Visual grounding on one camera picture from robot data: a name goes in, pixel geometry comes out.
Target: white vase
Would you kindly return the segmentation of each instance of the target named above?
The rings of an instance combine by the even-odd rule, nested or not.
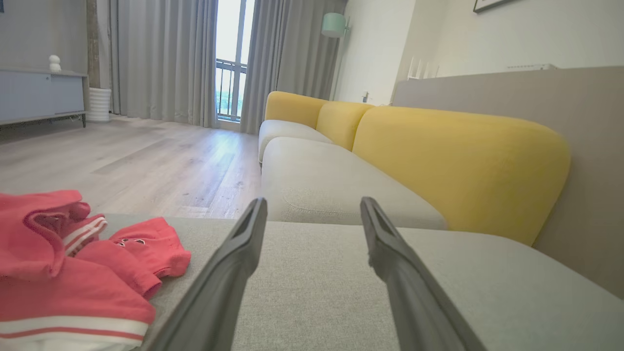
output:
[[[89,88],[90,108],[87,111],[89,122],[110,122],[110,89]]]

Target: yellow sofa cushion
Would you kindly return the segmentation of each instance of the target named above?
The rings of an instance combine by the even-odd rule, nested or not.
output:
[[[406,107],[365,113],[353,152],[433,205],[450,230],[527,245],[570,167],[566,142],[539,124]]]
[[[266,98],[265,120],[279,119],[316,128],[319,111],[326,103],[327,100],[273,91]]]
[[[357,102],[327,102],[319,111],[316,130],[334,144],[351,151],[359,121],[371,108],[373,105]]]

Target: gray sofa seat cushion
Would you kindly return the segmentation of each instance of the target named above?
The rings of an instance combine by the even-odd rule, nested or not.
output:
[[[106,215],[101,239],[147,220]],[[151,300],[147,350],[233,220],[166,218],[192,253]],[[621,350],[624,302],[540,252],[493,235],[399,229],[488,350]],[[269,222],[233,350],[398,350],[385,285],[358,225]]]
[[[269,220],[358,225],[360,200],[372,196],[396,226],[446,228],[422,197],[340,146],[279,137],[264,160],[261,193]]]
[[[295,137],[320,142],[328,142],[331,140],[322,135],[316,129],[310,128],[300,123],[280,121],[278,119],[269,119],[262,122],[260,126],[260,135],[258,135],[258,161],[262,163],[263,154],[266,145],[276,137]]]

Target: picture frame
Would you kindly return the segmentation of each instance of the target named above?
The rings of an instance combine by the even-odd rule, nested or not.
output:
[[[492,7],[503,5],[510,1],[513,0],[475,0],[473,11],[476,13],[481,13],[485,10],[491,9]]]

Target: red clothing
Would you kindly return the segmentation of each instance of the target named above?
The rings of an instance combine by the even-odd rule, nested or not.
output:
[[[0,194],[0,277],[46,280],[55,277],[66,255],[106,228],[103,215],[75,190],[46,194]]]
[[[158,278],[186,271],[190,252],[164,219],[98,241],[104,216],[87,218],[80,200],[0,194],[0,349],[130,350],[154,321]]]

